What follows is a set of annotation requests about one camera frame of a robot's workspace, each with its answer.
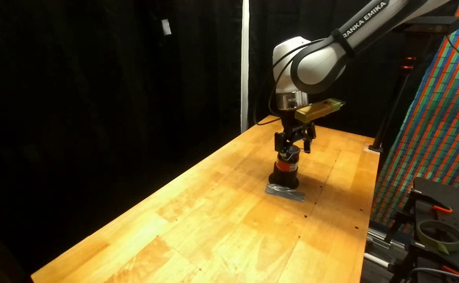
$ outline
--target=black curtain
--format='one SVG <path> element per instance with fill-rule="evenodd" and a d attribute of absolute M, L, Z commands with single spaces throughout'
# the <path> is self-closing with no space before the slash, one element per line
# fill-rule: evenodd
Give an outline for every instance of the black curtain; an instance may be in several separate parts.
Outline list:
<path fill-rule="evenodd" d="M 230 1 L 0 0 L 0 237 L 29 271 L 238 133 L 239 28 Z"/>
<path fill-rule="evenodd" d="M 318 39 L 329 36 L 349 20 L 367 0 L 255 0 L 252 1 L 252 102 L 253 120 L 269 114 L 268 98 L 271 94 L 272 76 L 272 50 L 290 37 L 304 36 Z M 437 14 L 453 14 L 455 4 L 447 6 Z M 345 73 L 318 98 L 337 97 L 348 103 L 337 113 L 316 120 L 342 130 L 357 131 L 375 136 L 381 120 L 389 113 L 389 105 L 395 100 L 395 86 L 398 81 L 400 64 L 406 54 L 419 54 L 420 64 L 412 73 L 398 105 L 398 114 L 386 138 L 386 147 L 390 149 L 406 109 L 420 86 L 422 76 L 430 65 L 441 36 L 415 37 L 404 32 L 389 32 L 349 62 Z"/>

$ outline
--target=wooden table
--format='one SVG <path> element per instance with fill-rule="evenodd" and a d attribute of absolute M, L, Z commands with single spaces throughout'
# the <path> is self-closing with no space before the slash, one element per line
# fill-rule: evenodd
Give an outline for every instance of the wooden table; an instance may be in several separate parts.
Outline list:
<path fill-rule="evenodd" d="M 280 122 L 255 125 L 32 275 L 35 281 L 360 281 L 379 153 L 316 127 L 305 201 L 264 193 Z"/>

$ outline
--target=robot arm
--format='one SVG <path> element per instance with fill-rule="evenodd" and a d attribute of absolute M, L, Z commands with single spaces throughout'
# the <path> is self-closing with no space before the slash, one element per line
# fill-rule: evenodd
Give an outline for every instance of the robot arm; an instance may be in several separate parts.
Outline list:
<path fill-rule="evenodd" d="M 342 28 L 320 40 L 291 37 L 274 48 L 279 109 L 296 109 L 329 87 L 357 50 L 395 26 L 450 0 L 371 0 Z"/>

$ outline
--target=wooden tabletop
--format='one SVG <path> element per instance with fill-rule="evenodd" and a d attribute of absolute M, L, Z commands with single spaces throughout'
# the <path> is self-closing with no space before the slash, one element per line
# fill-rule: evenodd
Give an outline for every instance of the wooden tabletop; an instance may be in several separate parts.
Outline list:
<path fill-rule="evenodd" d="M 32 275 L 51 281 L 360 281 L 379 153 L 316 127 L 305 201 L 264 191 L 280 122 L 255 125 Z"/>

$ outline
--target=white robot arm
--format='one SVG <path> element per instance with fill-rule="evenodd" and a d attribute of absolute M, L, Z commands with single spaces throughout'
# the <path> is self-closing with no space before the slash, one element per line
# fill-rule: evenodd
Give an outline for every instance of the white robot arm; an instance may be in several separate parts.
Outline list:
<path fill-rule="evenodd" d="M 395 26 L 426 14 L 450 0 L 371 0 L 331 36 L 309 40 L 296 36 L 274 48 L 275 98 L 279 109 L 310 103 L 345 70 L 359 48 Z"/>

